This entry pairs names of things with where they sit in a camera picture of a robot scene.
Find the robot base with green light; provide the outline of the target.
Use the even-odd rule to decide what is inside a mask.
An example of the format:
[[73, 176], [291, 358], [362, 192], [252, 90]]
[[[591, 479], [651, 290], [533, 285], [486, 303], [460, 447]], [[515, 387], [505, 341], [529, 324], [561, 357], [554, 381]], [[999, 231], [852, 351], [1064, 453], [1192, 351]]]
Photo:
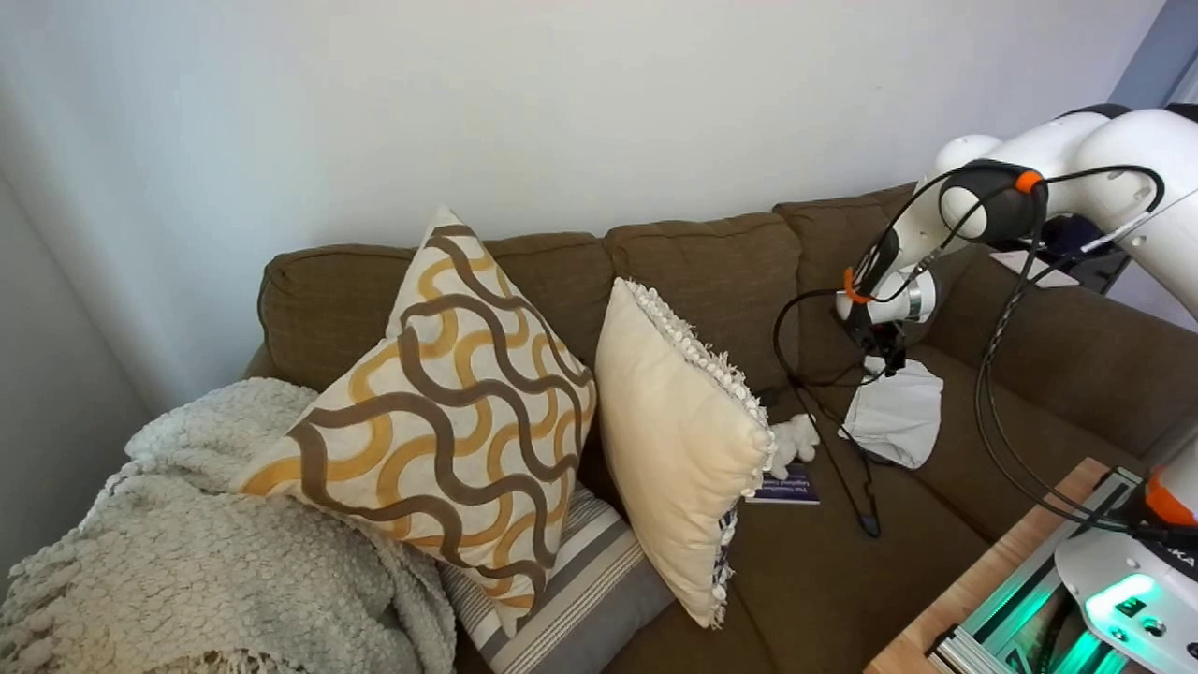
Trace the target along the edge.
[[1198, 674], [1198, 431], [1178, 431], [1115, 528], [1057, 545], [1057, 572], [1080, 622], [1147, 674]]

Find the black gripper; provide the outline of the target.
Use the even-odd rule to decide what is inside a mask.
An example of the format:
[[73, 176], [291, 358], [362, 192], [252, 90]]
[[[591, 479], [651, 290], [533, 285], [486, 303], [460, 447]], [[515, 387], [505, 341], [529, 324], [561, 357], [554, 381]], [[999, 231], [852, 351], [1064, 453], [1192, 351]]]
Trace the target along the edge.
[[907, 366], [907, 343], [903, 343], [903, 328], [895, 323], [867, 324], [861, 333], [861, 351], [865, 351], [865, 369], [872, 377], [892, 377]]

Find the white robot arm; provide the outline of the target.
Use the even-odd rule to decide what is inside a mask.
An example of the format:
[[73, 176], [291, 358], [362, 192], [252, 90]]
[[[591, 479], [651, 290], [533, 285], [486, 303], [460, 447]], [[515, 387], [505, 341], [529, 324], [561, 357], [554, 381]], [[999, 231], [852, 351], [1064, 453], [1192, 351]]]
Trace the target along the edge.
[[937, 313], [938, 257], [969, 243], [1029, 243], [1057, 216], [1084, 216], [1098, 246], [1123, 246], [1198, 312], [1198, 122], [1182, 110], [1094, 104], [1014, 137], [962, 134], [938, 148], [937, 172], [833, 290], [865, 366], [903, 366], [898, 328]]

